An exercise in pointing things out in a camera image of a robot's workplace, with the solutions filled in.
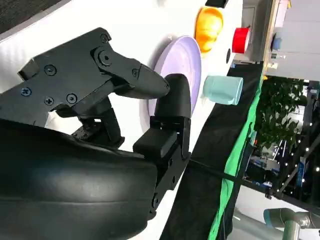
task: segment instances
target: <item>orange cup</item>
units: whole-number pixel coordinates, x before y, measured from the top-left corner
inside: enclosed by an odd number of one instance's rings
[[[213,48],[224,26],[223,14],[216,7],[203,7],[196,19],[195,40],[201,53],[208,53]]]

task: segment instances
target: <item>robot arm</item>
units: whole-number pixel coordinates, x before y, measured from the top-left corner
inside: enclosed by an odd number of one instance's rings
[[[97,28],[38,55],[19,72],[24,82],[0,95],[0,236],[128,239],[175,188],[190,159],[188,81],[163,79],[110,40]],[[124,137],[112,92],[158,98],[133,152],[117,150]],[[50,111],[83,126],[72,136],[45,129]]]

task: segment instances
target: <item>bolt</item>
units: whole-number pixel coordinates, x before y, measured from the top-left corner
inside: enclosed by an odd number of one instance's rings
[[[153,199],[152,199],[152,207],[155,209],[158,206],[159,203],[159,199],[157,197],[158,193],[155,193],[153,195]]]
[[[112,63],[110,58],[107,55],[107,51],[102,51],[99,53],[98,59],[102,65],[109,67]]]
[[[23,87],[21,89],[21,95],[25,97],[29,97],[31,95],[31,89],[28,87]]]
[[[47,66],[44,67],[44,72],[48,76],[53,76],[53,75],[55,75],[57,73],[57,69],[53,65],[47,65]]]
[[[70,104],[75,104],[77,102],[77,96],[73,93],[70,93],[66,96],[66,100]]]
[[[44,100],[44,103],[48,106],[51,106],[52,104],[54,104],[54,99],[50,96],[47,96]]]
[[[138,76],[138,69],[133,69],[133,70],[132,70],[132,75],[133,75],[134,77]]]
[[[101,42],[103,42],[103,43],[105,44],[106,42],[108,42],[108,41],[111,40],[111,37],[108,36],[108,35],[105,34],[105,33],[102,33],[102,34],[100,35],[100,40],[101,40]]]

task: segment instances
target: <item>potted plant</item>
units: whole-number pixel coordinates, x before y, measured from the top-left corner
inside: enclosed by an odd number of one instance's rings
[[[303,80],[277,76],[263,82],[254,127],[259,152],[281,140],[286,140],[290,149],[296,143],[298,122],[292,121],[288,114],[307,104],[303,85]]]

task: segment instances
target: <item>white table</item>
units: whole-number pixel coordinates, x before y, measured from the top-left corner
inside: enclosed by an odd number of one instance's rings
[[[113,49],[128,58],[154,67],[162,50],[172,39],[193,36],[196,17],[206,0],[72,0],[0,42],[0,92],[21,82],[17,72],[30,58],[80,36],[92,29],[106,29]],[[224,27],[211,53],[202,59],[199,97],[191,119],[189,151],[192,152],[201,129],[215,103],[203,98],[203,85],[208,73],[225,76],[234,54],[226,63],[236,27],[241,26],[243,0],[229,0],[222,9]],[[111,94],[110,101],[125,142],[121,150],[132,146],[149,128],[147,102]],[[80,127],[77,119],[62,119],[52,114],[46,125],[67,134]],[[178,186],[168,191],[157,209],[156,217],[134,240],[159,239],[174,203]]]

